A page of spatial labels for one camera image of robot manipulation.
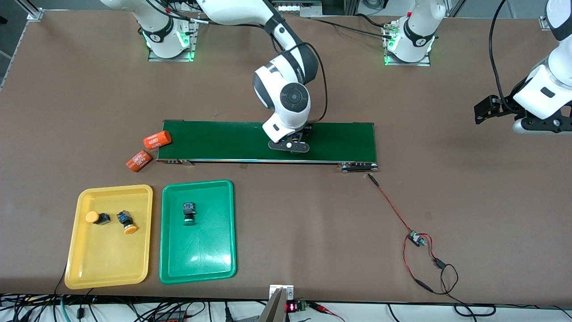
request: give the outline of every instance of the white floor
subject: white floor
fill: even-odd
[[[385,304],[354,304],[354,303],[322,303],[330,311],[340,315],[346,322],[395,322],[391,317],[388,307]],[[137,304],[139,313],[143,313],[155,307],[152,304]],[[455,314],[452,307],[441,305],[407,305],[392,304],[392,309],[400,322],[450,322],[450,321],[472,321],[470,318],[461,317]],[[72,322],[76,322],[76,310],[78,306],[66,307],[67,314]],[[86,316],[84,322],[96,322],[86,305],[84,305]],[[135,314],[122,304],[102,304],[92,305],[98,322],[131,322],[136,320]],[[195,314],[202,308],[201,303],[193,303],[188,310],[189,314]],[[235,321],[259,315],[264,307],[257,302],[229,302],[229,308]],[[475,308],[475,313],[485,313],[490,309]],[[60,307],[57,307],[58,321],[65,321]],[[211,303],[212,321],[225,321],[224,303]],[[0,312],[0,321],[11,321],[13,311]],[[291,313],[290,320],[298,322],[311,318],[313,322],[341,322],[337,317],[318,313],[314,310]],[[42,314],[39,322],[53,321],[52,310],[47,309]],[[192,317],[189,322],[210,322],[208,309],[205,309],[196,317]],[[552,309],[529,309],[529,308],[498,308],[495,315],[490,317],[479,317],[478,321],[484,322],[558,322],[571,321],[562,311]]]

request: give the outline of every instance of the green terminal block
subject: green terminal block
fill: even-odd
[[[423,239],[423,237],[421,237],[421,235],[419,235],[415,230],[412,230],[409,233],[409,240],[417,247],[425,246],[425,239]]]

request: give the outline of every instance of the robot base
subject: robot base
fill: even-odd
[[[149,49],[149,57],[148,57],[148,61],[159,61],[159,62],[165,62],[165,61],[181,61],[181,62],[189,62],[189,61],[194,61],[194,54],[197,48],[197,39],[198,39],[198,30],[200,28],[200,23],[191,23],[190,24],[190,32],[191,35],[189,36],[183,36],[180,37],[181,43],[182,44],[189,44],[189,47],[186,48],[185,50],[183,50],[180,54],[178,54],[175,57],[172,58],[162,58],[157,56],[155,53],[153,53],[152,50]]]
[[[385,28],[381,28],[382,34],[389,35],[391,37],[395,36],[395,33],[399,33],[398,30],[398,22],[392,21],[391,22],[392,29],[386,30]],[[431,66],[431,60],[429,56],[429,52],[425,54],[425,57],[418,62],[405,62],[401,59],[397,58],[394,53],[387,50],[389,46],[392,46],[393,39],[385,39],[383,38],[383,61],[385,66]]]

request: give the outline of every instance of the red wire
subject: red wire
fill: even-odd
[[[431,235],[429,234],[418,234],[418,235],[427,236],[429,238],[429,252],[431,253],[431,257],[437,258],[437,256],[435,256],[435,254],[433,253],[433,238],[431,238]]]
[[[399,219],[401,220],[401,222],[403,222],[403,224],[405,225],[405,227],[407,228],[407,230],[409,230],[409,232],[411,232],[413,229],[411,229],[406,223],[405,220],[403,219],[403,217],[401,217],[401,214],[399,213],[399,211],[397,211],[397,208],[395,208],[393,202],[391,202],[390,198],[387,196],[386,192],[383,191],[383,189],[381,187],[378,187],[379,191],[382,192],[383,196],[386,198],[387,202],[390,203],[391,208],[393,208],[394,213],[397,215],[397,217],[399,217]]]
[[[405,263],[405,268],[407,269],[407,273],[409,273],[409,276],[411,276],[411,278],[415,279],[415,277],[413,276],[413,273],[411,273],[411,269],[409,268],[409,264],[407,263],[407,257],[405,256],[405,247],[407,245],[408,239],[409,239],[409,235],[405,236],[405,240],[403,241],[403,249],[402,249],[403,262]]]
[[[343,317],[341,317],[341,316],[339,316],[339,315],[337,315],[337,314],[333,313],[333,312],[332,312],[332,311],[330,311],[330,310],[327,310],[327,311],[326,311],[326,314],[329,314],[329,315],[333,315],[333,316],[337,317],[338,319],[340,319],[340,320],[342,320],[342,321],[344,321],[344,322],[345,322],[345,320],[344,320],[344,318],[343,318]]]

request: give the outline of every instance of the cable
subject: cable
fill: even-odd
[[[340,25],[339,23],[335,23],[335,22],[329,22],[329,21],[319,20],[319,19],[311,19],[311,20],[319,21],[319,22],[323,22],[323,23],[327,23],[327,24],[332,25],[332,26],[336,26],[336,27],[340,27],[340,28],[345,28],[345,29],[352,30],[352,31],[358,32],[358,33],[363,33],[363,34],[368,34],[368,35],[377,36],[377,37],[381,37],[381,38],[391,39],[391,36],[389,36],[389,35],[376,34],[376,33],[373,33],[373,32],[367,32],[367,31],[365,31],[365,30],[361,30],[361,29],[356,29],[356,28],[352,28],[352,27]]]
[[[384,25],[387,25],[387,23],[377,23],[377,22],[374,22],[372,19],[370,19],[368,16],[366,16],[366,15],[363,14],[363,13],[358,13],[358,14],[356,15],[356,17],[365,18],[365,19],[367,20],[367,22],[371,23],[372,25],[374,25],[374,26],[376,26],[376,27],[383,28]]]
[[[343,318],[343,317],[341,317],[341,316],[339,316],[339,315],[337,315],[337,314],[335,314],[335,313],[332,313],[332,312],[331,312],[331,311],[329,311],[329,310],[328,310],[328,313],[327,313],[327,314],[329,314],[329,315],[333,315],[333,316],[337,317],[338,319],[342,320],[343,322],[345,322],[345,320],[344,320],[344,318]]]
[[[323,313],[323,314],[328,314],[328,315],[331,315],[331,316],[335,316],[335,317],[337,317],[338,319],[340,319],[340,320],[342,320],[343,322],[345,322],[345,320],[344,320],[343,317],[341,317],[341,316],[339,316],[339,315],[333,313],[332,311],[330,311],[328,308],[326,308],[326,307],[323,306],[323,305],[320,305],[320,304],[318,304],[318,303],[316,303],[316,302],[312,302],[312,301],[306,301],[306,304],[308,304],[308,307],[310,307],[311,309],[314,309],[314,310],[316,310],[316,311],[318,311],[318,312],[320,312],[320,313]]]
[[[312,49],[312,51],[316,55],[316,58],[318,59],[318,62],[320,63],[320,68],[322,70],[322,78],[324,79],[324,112],[322,113],[322,115],[318,119],[308,121],[308,123],[310,123],[310,124],[317,123],[317,122],[321,121],[322,119],[324,119],[325,114],[328,112],[328,82],[326,81],[326,77],[325,77],[324,63],[322,62],[320,54],[318,53],[316,48],[312,44],[310,44],[309,42],[301,42],[299,44],[296,44],[296,46],[294,46],[288,50],[283,50],[280,52],[276,49],[274,37],[272,37],[272,46],[274,47],[274,51],[276,51],[276,53],[278,53],[278,54],[282,54],[284,52],[291,52],[292,50],[294,50],[298,47],[301,47],[301,46],[308,46]]]
[[[62,283],[63,276],[66,274],[66,268],[67,268],[67,263],[66,263],[66,265],[63,266],[62,276],[59,278],[58,283],[55,285],[54,295],[57,295],[57,294],[58,294],[58,293],[57,293],[57,292],[58,292],[58,287],[59,287],[59,285]]]
[[[70,320],[70,317],[67,316],[66,308],[65,308],[65,306],[64,306],[64,304],[63,304],[63,296],[62,296],[62,298],[59,300],[59,304],[60,304],[61,307],[62,307],[63,318],[66,319],[67,322],[72,322],[72,321]]]
[[[551,307],[555,307],[555,308],[559,309],[560,311],[564,312],[564,314],[566,314],[569,318],[572,319],[572,316],[570,316],[570,314],[568,314],[568,312],[564,311],[564,309],[562,309],[561,307],[558,307],[556,305],[551,305]]]
[[[191,4],[189,1],[185,1],[185,3],[186,3],[187,6],[189,6],[189,8],[193,8],[193,9],[195,9],[195,10],[204,12],[201,7],[198,7],[198,8],[197,8],[197,7],[194,6],[194,4]]]
[[[367,176],[369,177],[369,179],[371,180],[371,182],[373,182],[379,189],[379,191],[383,194],[383,196],[385,197],[385,199],[387,200],[387,202],[390,204],[391,208],[394,210],[394,213],[397,215],[397,217],[399,217],[399,220],[401,220],[401,222],[403,222],[403,224],[405,225],[405,228],[407,228],[407,230],[409,232],[412,232],[413,229],[411,229],[409,227],[408,224],[405,223],[405,220],[403,219],[403,217],[401,217],[401,214],[399,213],[399,211],[397,210],[397,208],[394,206],[393,202],[391,202],[390,198],[387,196],[386,192],[383,191],[382,187],[379,185],[379,183],[375,180],[375,178],[369,174],[366,173]]]
[[[170,17],[170,18],[173,18],[173,19],[179,19],[179,20],[190,21],[190,22],[209,23],[209,22],[206,21],[206,20],[200,20],[200,19],[194,19],[194,18],[186,17],[186,16],[184,16],[184,15],[182,15],[182,14],[179,14],[179,13],[176,12],[176,11],[173,12],[173,13],[175,13],[176,15],[170,15],[170,14],[168,14],[167,12],[164,12],[164,11],[162,11],[161,9],[155,7],[155,6],[151,3],[151,0],[145,0],[145,1],[147,1],[147,3],[148,3],[151,7],[153,7],[153,8],[155,9],[155,11],[157,11],[157,12],[159,12],[160,14],[165,15],[165,16],[167,16],[167,17]],[[155,1],[156,4],[160,5],[163,9],[167,9],[167,10],[170,11],[169,8],[163,6],[162,4],[160,4],[159,2],[157,2],[157,0],[154,0],[154,1]]]
[[[394,318],[395,322],[401,322],[393,313],[393,310],[391,309],[391,304],[387,303],[387,307],[390,309],[391,316]]]
[[[191,315],[187,316],[187,318],[190,319],[190,318],[193,317],[193,316],[197,316],[197,315],[201,314],[202,311],[205,310],[206,304],[205,304],[204,302],[201,302],[201,303],[202,303],[202,309],[201,309],[200,311],[198,311],[197,313],[195,313],[195,314],[191,314]]]
[[[89,295],[89,293],[91,293],[93,291],[93,289],[94,288],[90,288],[89,291],[87,293],[85,293],[85,295],[81,298],[80,307],[77,309],[77,319],[79,321],[81,321],[81,318],[83,317],[83,313],[84,313],[81,305],[84,303],[85,298]]]
[[[97,320],[97,318],[96,318],[95,313],[93,313],[92,304],[91,304],[90,302],[88,302],[88,307],[89,307],[89,312],[92,313],[93,320],[95,320],[96,322],[99,322],[99,321]]]
[[[403,258],[403,263],[405,264],[405,269],[407,270],[407,273],[409,274],[409,276],[413,279],[413,281],[415,281],[415,283],[417,283],[419,286],[421,286],[422,288],[424,288],[426,291],[436,294],[436,295],[446,295],[449,298],[453,299],[454,301],[456,301],[457,303],[455,303],[454,309],[455,309],[455,313],[457,313],[460,316],[463,317],[471,317],[473,319],[474,322],[477,322],[476,318],[477,317],[486,317],[486,316],[492,316],[496,313],[496,307],[494,305],[480,305],[480,306],[485,306],[485,307],[490,307],[492,308],[492,312],[489,313],[482,313],[482,314],[475,314],[471,308],[468,306],[468,304],[464,303],[463,301],[459,300],[458,298],[452,296],[450,293],[453,291],[453,289],[455,288],[455,286],[457,285],[457,283],[459,282],[459,273],[457,272],[457,269],[452,265],[452,264],[445,264],[445,262],[443,262],[442,260],[440,260],[439,258],[437,258],[437,256],[435,256],[435,253],[433,252],[433,238],[429,235],[429,234],[425,234],[425,233],[416,233],[416,235],[419,236],[425,236],[428,238],[428,240],[425,241],[425,243],[429,244],[429,255],[431,256],[431,259],[433,260],[434,264],[441,270],[441,273],[439,275],[439,281],[440,281],[440,287],[442,289],[442,292],[436,292],[434,291],[429,285],[425,284],[423,281],[415,278],[415,276],[413,275],[411,268],[409,267],[409,263],[407,262],[407,256],[406,256],[406,248],[407,248],[407,240],[410,239],[411,241],[415,242],[415,240],[412,239],[411,235],[412,232],[414,232],[406,223],[405,220],[403,219],[403,217],[401,216],[401,214],[397,211],[397,208],[394,206],[394,204],[391,202],[391,200],[389,199],[388,195],[386,194],[386,192],[382,189],[382,187],[379,185],[379,183],[377,182],[377,180],[369,173],[366,173],[368,178],[371,180],[371,182],[373,182],[375,184],[375,186],[378,188],[378,190],[383,194],[383,196],[385,197],[385,199],[387,200],[387,202],[391,205],[391,208],[393,209],[394,213],[399,217],[399,219],[401,220],[401,222],[403,223],[403,225],[407,228],[408,230],[408,234],[405,236],[405,239],[403,240],[403,246],[402,246],[402,258]],[[445,270],[447,269],[447,267],[450,267],[453,272],[455,273],[455,281],[453,282],[453,284],[451,285],[451,287],[447,287],[445,285],[445,281],[443,278],[443,275],[445,273]],[[458,305],[461,305],[463,307],[465,307],[467,309],[467,311],[469,312],[469,314],[464,314],[459,312],[458,310]]]
[[[506,2],[506,0],[501,0],[498,8],[496,9],[495,15],[492,17],[491,29],[488,33],[488,56],[491,58],[492,72],[495,74],[496,88],[499,91],[499,96],[500,96],[500,99],[502,101],[502,104],[505,106],[506,109],[508,109],[512,113],[516,113],[516,111],[507,104],[506,98],[502,93],[502,87],[501,87],[501,80],[499,78],[499,72],[496,69],[495,58],[492,55],[492,33],[495,29],[496,19],[498,18],[499,13],[501,12],[501,8],[505,4],[505,2]]]

